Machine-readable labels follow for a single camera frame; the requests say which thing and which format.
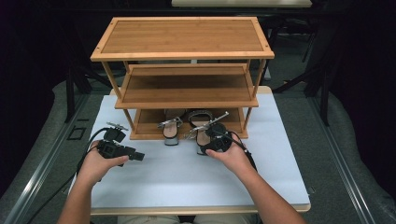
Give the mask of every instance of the finger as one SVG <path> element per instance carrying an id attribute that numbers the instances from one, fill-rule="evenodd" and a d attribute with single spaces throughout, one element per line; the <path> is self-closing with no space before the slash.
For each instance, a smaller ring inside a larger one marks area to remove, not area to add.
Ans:
<path id="1" fill-rule="evenodd" d="M 206 153 L 209 157 L 221 161 L 221 159 L 220 159 L 220 158 L 221 158 L 220 152 L 214 151 L 214 150 L 212 150 L 212 149 L 207 149 L 207 150 L 205 151 L 205 153 Z"/>
<path id="2" fill-rule="evenodd" d="M 116 166 L 116 165 L 121 165 L 124 164 L 125 162 L 127 162 L 129 160 L 128 156 L 121 156 L 121 157 L 117 157 L 117 158 L 113 158 L 113 159 L 107 159 L 109 161 L 109 164 L 111 165 L 111 167 Z"/>
<path id="3" fill-rule="evenodd" d="M 238 138 L 238 136 L 235 133 L 232 133 L 232 137 L 233 137 L 233 140 L 235 140 L 236 142 L 238 142 L 238 143 L 241 142 L 240 139 Z"/>
<path id="4" fill-rule="evenodd" d="M 95 140 L 91 143 L 91 147 L 96 147 L 99 144 L 99 140 Z"/>
<path id="5" fill-rule="evenodd" d="M 89 152 L 97 152 L 99 153 L 99 150 L 97 147 L 91 147 Z"/>

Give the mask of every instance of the wire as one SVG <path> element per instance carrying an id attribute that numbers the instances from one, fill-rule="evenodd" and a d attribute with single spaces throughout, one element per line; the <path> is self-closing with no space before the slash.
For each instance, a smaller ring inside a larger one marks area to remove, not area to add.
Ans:
<path id="1" fill-rule="evenodd" d="M 109 130 L 109 128 L 102 128 L 102 129 L 100 129 L 99 131 L 97 131 L 96 133 L 94 133 L 93 135 L 92 135 L 92 137 L 90 138 L 90 140 L 88 141 L 88 143 L 84 146 L 84 153 L 82 154 L 82 157 L 81 157 L 81 160 L 78 162 L 78 168 L 77 168 L 77 170 L 76 170 L 76 172 L 75 173 L 73 173 L 68 179 L 67 179 L 67 181 L 66 182 L 64 182 L 62 185 L 61 185 L 61 187 L 60 188 L 58 188 L 38 209 L 37 209 L 37 211 L 35 211 L 35 213 L 33 214 L 33 216 L 29 219 L 29 221 L 27 222 L 28 224 L 29 223 L 32 223 L 32 221 L 33 221 L 33 219 L 35 219 L 35 217 L 41 212 L 41 210 L 59 193 L 59 191 L 61 191 L 62 190 L 62 188 L 64 188 L 64 186 L 67 184 L 67 183 L 69 183 L 70 182 L 70 180 L 71 179 L 73 179 L 73 177 L 75 176 L 75 175 L 77 175 L 77 173 L 78 173 L 78 171 L 79 171 L 79 168 L 80 168 L 80 164 L 82 164 L 83 162 L 84 162 L 84 159 L 85 159 L 85 156 L 93 149 L 93 148 L 95 148 L 95 147 L 91 147 L 90 149 L 88 149 L 88 150 L 86 150 L 86 148 L 87 147 L 89 147 L 90 145 L 91 145 L 91 143 L 92 143 L 92 141 L 93 141 L 93 139 L 99 134 L 99 133 L 101 133 L 102 131 L 107 131 L 107 130 Z"/>
<path id="2" fill-rule="evenodd" d="M 64 186 L 66 186 L 67 183 L 69 183 L 69 181 L 71 179 L 73 179 L 74 174 L 72 174 L 67 180 L 66 182 L 64 182 L 60 188 L 58 188 L 38 209 L 37 211 L 35 211 L 35 213 L 32 215 L 32 217 L 29 219 L 29 221 L 27 222 L 28 224 L 32 223 L 33 219 L 35 219 L 35 217 L 38 215 L 38 213 L 41 212 L 41 210 L 59 193 L 59 191 L 61 191 L 62 188 L 64 188 Z"/>
<path id="3" fill-rule="evenodd" d="M 227 132 L 229 132 L 229 133 L 235 134 L 235 136 L 238 138 L 239 142 L 238 142 L 238 141 L 235 141 L 235 140 L 234 140 L 233 138 L 231 138 L 230 136 L 227 136 L 225 133 L 219 133 L 219 132 L 214 131 L 214 130 L 212 130 L 212 132 L 218 133 L 218 134 L 220 134 L 221 136 L 226 137 L 227 139 L 233 141 L 233 142 L 236 143 L 239 147 L 241 147 L 241 149 L 244 150 L 245 155 L 247 156 L 247 159 L 250 161 L 250 164 L 251 164 L 251 165 L 253 166 L 253 168 L 257 171 L 256 163 L 254 162 L 253 157 L 251 156 L 251 153 L 250 153 L 250 152 L 248 151 L 248 149 L 244 146 L 244 144 L 242 144 L 242 139 L 239 137 L 239 135 L 238 135 L 237 133 L 232 132 L 232 131 L 227 131 Z"/>

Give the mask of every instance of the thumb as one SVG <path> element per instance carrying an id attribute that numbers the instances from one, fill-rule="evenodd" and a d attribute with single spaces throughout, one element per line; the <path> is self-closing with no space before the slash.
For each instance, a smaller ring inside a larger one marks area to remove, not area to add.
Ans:
<path id="1" fill-rule="evenodd" d="M 212 149 L 207 149 L 207 150 L 205 151 L 205 153 L 206 153 L 209 157 L 221 161 L 220 152 L 214 151 L 214 150 L 212 150 Z"/>
<path id="2" fill-rule="evenodd" d="M 124 164 L 128 160 L 129 160 L 128 156 L 121 156 L 121 157 L 117 157 L 117 158 L 113 158 L 113 159 L 108 159 L 111 167 Z"/>

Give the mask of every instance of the wooden shelf unit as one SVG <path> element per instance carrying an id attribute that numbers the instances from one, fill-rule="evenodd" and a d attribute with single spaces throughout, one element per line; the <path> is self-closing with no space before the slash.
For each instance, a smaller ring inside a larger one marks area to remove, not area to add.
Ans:
<path id="1" fill-rule="evenodd" d="M 113 18 L 91 60 L 101 62 L 118 96 L 131 139 L 163 139 L 157 123 L 165 108 L 207 108 L 221 122 L 248 138 L 248 118 L 259 106 L 256 93 L 266 59 L 274 58 L 254 17 Z M 250 60 L 259 59 L 253 85 Z M 174 60 L 246 60 L 245 63 L 165 63 Z M 129 64 L 130 61 L 157 61 Z M 118 87 L 109 62 L 123 62 L 125 79 Z M 128 109 L 136 109 L 134 121 Z M 183 125 L 180 134 L 190 125 Z"/>

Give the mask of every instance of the gray floor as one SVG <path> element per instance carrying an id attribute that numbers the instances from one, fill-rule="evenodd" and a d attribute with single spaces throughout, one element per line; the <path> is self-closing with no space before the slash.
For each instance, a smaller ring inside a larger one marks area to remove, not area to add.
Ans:
<path id="1" fill-rule="evenodd" d="M 282 35 L 276 41 L 276 58 L 270 62 L 271 88 L 304 71 L 302 58 L 306 36 Z M 68 124 L 65 85 L 54 88 L 55 104 L 29 157 L 0 200 L 0 223 L 26 223 L 33 213 L 75 171 L 83 145 L 88 141 L 102 96 L 109 89 L 91 80 L 90 95 L 76 95 L 77 115 Z M 347 113 L 332 95 L 330 127 L 318 118 L 316 98 L 303 95 L 304 83 L 275 94 L 276 103 L 293 153 L 310 194 L 312 208 L 304 213 L 309 223 L 396 223 L 395 204 L 374 181 L 359 158 Z M 36 170 L 46 170 L 39 174 Z M 33 185 L 31 180 L 42 179 Z M 33 223 L 54 223 L 66 198 L 67 188 L 46 205 Z M 114 223 L 114 217 L 93 217 L 94 223 Z"/>

